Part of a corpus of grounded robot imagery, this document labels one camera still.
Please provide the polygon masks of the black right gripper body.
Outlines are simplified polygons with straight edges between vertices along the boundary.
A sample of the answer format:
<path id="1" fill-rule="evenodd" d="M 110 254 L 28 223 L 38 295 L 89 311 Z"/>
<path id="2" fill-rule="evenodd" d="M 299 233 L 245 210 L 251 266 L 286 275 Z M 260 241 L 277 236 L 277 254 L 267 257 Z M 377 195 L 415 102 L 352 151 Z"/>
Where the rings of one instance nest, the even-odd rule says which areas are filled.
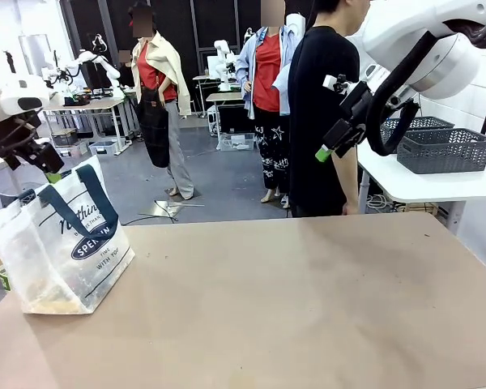
<path id="1" fill-rule="evenodd" d="M 322 138 L 323 145 L 338 157 L 344 157 L 348 151 L 360 144 L 365 137 L 365 125 L 353 125 L 339 119 Z"/>

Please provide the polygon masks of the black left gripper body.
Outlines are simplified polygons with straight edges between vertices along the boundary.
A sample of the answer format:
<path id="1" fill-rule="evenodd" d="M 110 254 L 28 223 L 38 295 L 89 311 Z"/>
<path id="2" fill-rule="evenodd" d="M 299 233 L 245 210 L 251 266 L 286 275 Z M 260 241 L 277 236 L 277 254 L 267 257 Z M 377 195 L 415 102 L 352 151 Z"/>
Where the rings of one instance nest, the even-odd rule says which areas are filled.
<path id="1" fill-rule="evenodd" d="M 21 165 L 20 159 L 44 173 L 57 173 L 64 166 L 61 157 L 50 143 L 38 144 L 33 140 L 15 148 L 4 147 L 0 150 L 0 157 L 12 170 Z"/>

